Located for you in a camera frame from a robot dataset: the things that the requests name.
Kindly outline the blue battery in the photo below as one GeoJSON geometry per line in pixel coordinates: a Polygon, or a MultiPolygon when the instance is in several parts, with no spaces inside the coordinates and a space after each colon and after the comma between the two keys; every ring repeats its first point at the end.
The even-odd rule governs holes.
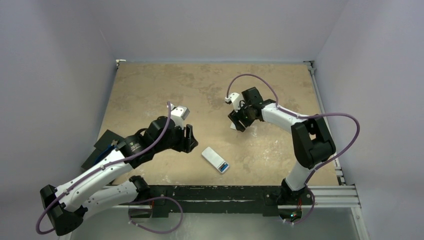
{"type": "Polygon", "coordinates": [[[228,167],[229,167],[229,164],[228,163],[223,163],[219,168],[218,168],[218,170],[219,170],[219,172],[220,173],[224,173],[227,169],[228,169],[228,167]]]}

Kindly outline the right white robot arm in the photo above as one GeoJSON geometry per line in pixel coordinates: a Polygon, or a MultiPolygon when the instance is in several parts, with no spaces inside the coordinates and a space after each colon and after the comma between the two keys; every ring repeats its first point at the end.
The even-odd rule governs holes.
{"type": "Polygon", "coordinates": [[[280,196],[288,204],[300,198],[310,174],[317,165],[326,162],[336,146],[323,117],[306,116],[288,110],[275,100],[264,100],[256,87],[242,93],[231,93],[224,99],[232,105],[228,118],[235,129],[244,132],[254,121],[273,124],[291,134],[296,163],[282,181],[280,196]]]}

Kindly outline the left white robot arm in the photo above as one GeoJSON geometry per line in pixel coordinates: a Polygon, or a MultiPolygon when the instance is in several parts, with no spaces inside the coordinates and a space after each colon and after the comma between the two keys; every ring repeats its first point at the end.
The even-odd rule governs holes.
{"type": "Polygon", "coordinates": [[[183,126],[179,116],[160,116],[147,128],[118,141],[99,156],[96,163],[78,177],[60,185],[46,185],[40,190],[43,212],[36,222],[40,235],[54,232],[65,236],[76,230],[88,218],[120,204],[172,201],[165,195],[153,195],[140,175],[104,189],[120,175],[151,161],[162,151],[190,153],[199,142],[193,126],[183,126]]]}

